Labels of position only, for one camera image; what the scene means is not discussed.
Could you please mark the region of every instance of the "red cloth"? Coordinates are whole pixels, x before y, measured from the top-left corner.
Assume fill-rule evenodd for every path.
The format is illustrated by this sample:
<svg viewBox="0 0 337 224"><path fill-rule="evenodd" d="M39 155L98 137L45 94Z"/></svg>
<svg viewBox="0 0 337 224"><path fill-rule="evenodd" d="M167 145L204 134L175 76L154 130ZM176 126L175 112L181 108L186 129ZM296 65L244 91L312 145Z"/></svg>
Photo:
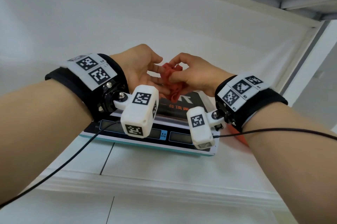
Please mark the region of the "red cloth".
<svg viewBox="0 0 337 224"><path fill-rule="evenodd" d="M161 73L160 76L164 81L164 86L166 86L171 91L170 95L165 95L165 97L171 102L176 103L179 99L181 90L186 88L187 84L185 82L171 83L168 81L168 79L173 72L182 71L183 67L179 64L174 67L169 63L165 63L163 67L165 68L165 72Z"/></svg>

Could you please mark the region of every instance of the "bolt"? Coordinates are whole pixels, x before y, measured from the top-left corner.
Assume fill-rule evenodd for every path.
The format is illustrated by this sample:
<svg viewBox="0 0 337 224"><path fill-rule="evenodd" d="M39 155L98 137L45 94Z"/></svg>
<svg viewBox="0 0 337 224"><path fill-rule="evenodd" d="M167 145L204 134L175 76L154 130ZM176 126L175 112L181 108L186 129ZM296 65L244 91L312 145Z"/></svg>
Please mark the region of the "bolt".
<svg viewBox="0 0 337 224"><path fill-rule="evenodd" d="M119 95L118 95L118 98L123 99L124 97L125 97L125 93L120 92Z"/></svg>
<svg viewBox="0 0 337 224"><path fill-rule="evenodd" d="M217 119L219 117L219 112L218 111L214 111L213 113L212 113L212 118L213 119Z"/></svg>

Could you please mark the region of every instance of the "scale display panel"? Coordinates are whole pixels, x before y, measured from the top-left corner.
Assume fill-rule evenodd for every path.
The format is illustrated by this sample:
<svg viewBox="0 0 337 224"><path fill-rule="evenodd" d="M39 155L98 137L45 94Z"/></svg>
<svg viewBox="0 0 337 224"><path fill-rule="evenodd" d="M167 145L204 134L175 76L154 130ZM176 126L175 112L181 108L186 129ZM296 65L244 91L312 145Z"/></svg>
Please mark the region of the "scale display panel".
<svg viewBox="0 0 337 224"><path fill-rule="evenodd" d="M187 122L187 111L190 108L201 106L205 111L212 107L209 98L203 92L191 92L181 96L177 103L162 98L159 100L157 114L150 132L146 138L130 137L124 133L121 124L115 124L107 127L111 122L120 119L121 112L116 111L107 119L100 122L92 122L81 134L83 137L91 137L99 130L104 131L97 136L96 139L111 141L116 143L133 144L138 146L155 147L162 150L171 150L197 155L215 155L217 150L218 139L216 145L205 150L198 150L192 143L192 138Z"/></svg>

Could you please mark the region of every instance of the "hand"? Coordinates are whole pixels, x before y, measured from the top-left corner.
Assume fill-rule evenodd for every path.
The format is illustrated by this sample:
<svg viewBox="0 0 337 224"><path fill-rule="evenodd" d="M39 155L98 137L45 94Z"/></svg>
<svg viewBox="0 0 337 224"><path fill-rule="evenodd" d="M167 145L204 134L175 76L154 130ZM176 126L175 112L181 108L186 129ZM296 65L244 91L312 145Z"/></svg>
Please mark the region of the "hand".
<svg viewBox="0 0 337 224"><path fill-rule="evenodd" d="M161 63L163 58L156 54L146 44L132 47L120 54L111 55L124 71L130 93L138 85L152 85L158 89L160 97L170 94L170 90L160 86L163 81L160 77L152 77L147 71L162 73L165 69L155 63Z"/></svg>
<svg viewBox="0 0 337 224"><path fill-rule="evenodd" d="M189 67L183 71L173 72L169 81L188 84L188 87L181 91L182 95L194 90L202 90L209 97L214 97L217 87L224 80L234 75L213 66L203 58L186 53L180 53L175 56L170 61L170 64L175 66L181 62Z"/></svg>

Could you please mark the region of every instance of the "wrist strap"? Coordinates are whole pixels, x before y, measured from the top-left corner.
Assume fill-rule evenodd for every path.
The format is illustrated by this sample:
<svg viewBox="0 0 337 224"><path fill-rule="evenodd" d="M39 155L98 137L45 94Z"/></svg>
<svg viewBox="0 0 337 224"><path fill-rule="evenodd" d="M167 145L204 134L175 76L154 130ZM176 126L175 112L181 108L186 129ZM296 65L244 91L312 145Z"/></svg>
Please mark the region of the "wrist strap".
<svg viewBox="0 0 337 224"><path fill-rule="evenodd" d="M261 79L251 75L232 76L215 91L216 106L223 112L225 122L239 132L256 111L274 102L288 104L285 98Z"/></svg>
<svg viewBox="0 0 337 224"><path fill-rule="evenodd" d="M104 81L103 84L95 85L94 83L91 83L89 84L89 85L92 85L90 88L81 79L83 78L83 76L86 76L87 74L95 71L98 67L93 67L93 68L88 69L89 72L84 75L82 74L82 76L80 77L74 74L72 71L70 71L66 67L57 68L45 76L45 80L53 78L54 80L60 82L61 84L69 88L74 94L76 94L81 99L81 101L87 106L87 108L89 109L95 121L99 121L111 114L110 111L104 111L102 113L102 112L99 112L98 110L98 106L101 106L102 105L101 103L103 101L103 95L104 95L103 85L105 85L107 82L111 82L113 87L118 86L118 88L122 90L123 92L129 93L127 80L126 80L126 77L121 67L110 56L107 56L104 54L98 54L98 55L106 61L104 70L107 70L106 66L108 65L109 68L111 68L113 72L116 74L114 77L109 77L109 80ZM81 61L81 59L83 60L83 57L86 57L86 56L80 56L80 58L75 57L71 60L76 61L80 59Z"/></svg>

